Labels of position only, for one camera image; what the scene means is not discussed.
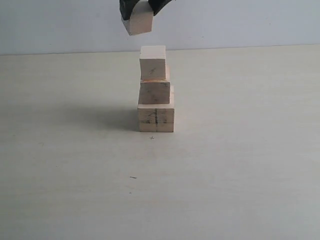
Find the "medium striped wooden cube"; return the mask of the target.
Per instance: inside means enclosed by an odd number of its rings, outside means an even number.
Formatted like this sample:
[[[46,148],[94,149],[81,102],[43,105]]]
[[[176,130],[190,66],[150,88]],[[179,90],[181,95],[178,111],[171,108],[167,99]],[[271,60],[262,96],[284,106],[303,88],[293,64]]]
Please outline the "medium striped wooden cube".
[[[165,80],[167,71],[166,46],[142,46],[139,63],[141,80]]]

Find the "second largest wooden cube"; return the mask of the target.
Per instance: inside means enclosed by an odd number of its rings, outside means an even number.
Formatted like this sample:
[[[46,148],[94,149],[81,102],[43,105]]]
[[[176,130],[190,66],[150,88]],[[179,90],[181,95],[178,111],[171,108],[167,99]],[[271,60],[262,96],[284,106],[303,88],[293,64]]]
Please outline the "second largest wooden cube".
[[[138,104],[157,105],[169,104],[172,84],[170,68],[165,69],[164,79],[141,79]]]

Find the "smallest wooden cube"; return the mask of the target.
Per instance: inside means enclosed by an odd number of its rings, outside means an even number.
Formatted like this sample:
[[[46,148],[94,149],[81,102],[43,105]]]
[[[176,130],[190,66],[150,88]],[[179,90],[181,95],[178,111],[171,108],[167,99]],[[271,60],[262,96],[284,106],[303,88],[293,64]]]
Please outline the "smallest wooden cube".
[[[147,0],[140,0],[134,7],[128,20],[122,23],[130,36],[149,33],[152,31],[154,12]]]

